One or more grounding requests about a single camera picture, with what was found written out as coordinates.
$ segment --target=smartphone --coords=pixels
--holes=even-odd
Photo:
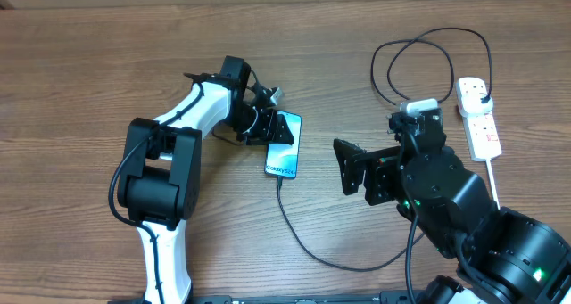
[[[297,175],[302,117],[285,111],[278,111],[277,114],[284,116],[289,130],[294,135],[294,144],[268,144],[265,171],[269,175],[293,179]]]

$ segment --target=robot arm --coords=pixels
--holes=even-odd
[[[143,242],[145,302],[179,304],[190,297],[185,227],[200,190],[202,140],[212,128],[225,122],[246,144],[293,143],[286,120],[272,109],[279,88],[256,80],[253,102],[244,102],[250,73],[244,60],[228,56],[220,74],[185,74],[194,84],[180,104],[155,120],[134,119],[128,128],[118,200]],[[158,158],[170,160],[170,170],[145,165]]]
[[[481,299],[475,302],[571,301],[569,244],[533,218],[505,207],[498,210],[484,180],[444,145],[436,100],[406,102],[387,117],[400,147],[365,152],[334,141],[343,192],[356,193],[364,182],[370,205],[396,200],[401,215],[410,221],[416,216],[436,249],[459,261],[457,274]],[[419,302],[448,303],[456,297],[469,303],[470,293],[439,276]]]

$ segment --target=green led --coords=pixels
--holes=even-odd
[[[534,278],[537,282],[540,282],[544,275],[545,273],[543,273],[541,268],[537,268],[534,272]]]

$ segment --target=white power strip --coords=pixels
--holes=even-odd
[[[492,115],[493,101],[490,99],[488,103],[481,103],[482,94],[486,95],[487,91],[484,81],[479,78],[459,79],[456,84],[456,94],[458,95],[460,114],[464,120],[470,156],[473,161],[485,161],[490,177],[492,197],[499,208],[500,202],[491,163],[493,158],[501,155],[498,129]]]

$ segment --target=wooden table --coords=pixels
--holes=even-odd
[[[369,207],[341,190],[333,139],[368,150],[396,145],[393,106],[371,89],[381,43],[441,26],[481,32],[492,47],[495,116],[504,154],[494,161],[501,203],[571,240],[571,2],[489,0],[163,6],[0,12],[0,302],[100,303],[145,290],[136,231],[106,200],[128,123],[154,118],[187,95],[182,72],[217,72],[245,58],[282,109],[303,116],[298,178],[285,210],[307,246],[336,263],[370,267],[405,246],[409,224],[393,203]],[[443,45],[456,76],[488,78],[484,47],[462,32]],[[377,80],[397,47],[381,51]],[[442,97],[450,75],[437,50],[415,45],[393,68],[415,98]],[[398,98],[393,93],[389,96]],[[442,104],[449,145],[470,168],[453,95]],[[277,208],[263,147],[203,143],[201,196],[186,234],[198,295],[374,293],[404,289],[403,259],[373,273],[324,267],[306,256]],[[413,282],[455,276],[424,239]]]

